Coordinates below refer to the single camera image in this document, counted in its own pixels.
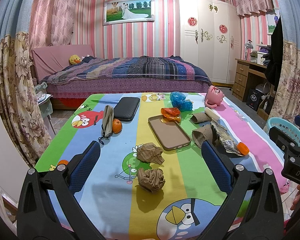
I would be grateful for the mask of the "person's right hand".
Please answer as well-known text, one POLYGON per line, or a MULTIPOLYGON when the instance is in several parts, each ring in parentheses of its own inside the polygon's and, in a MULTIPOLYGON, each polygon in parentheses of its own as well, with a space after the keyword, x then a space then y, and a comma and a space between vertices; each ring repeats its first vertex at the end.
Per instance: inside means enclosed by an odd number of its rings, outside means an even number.
POLYGON ((300 185, 298 185, 296 187, 296 189, 298 190, 297 194, 295 195, 294 199, 293 199, 293 202, 292 202, 292 205, 290 207, 290 210, 295 210, 296 208, 296 205, 298 204, 298 202, 300 201, 300 185))

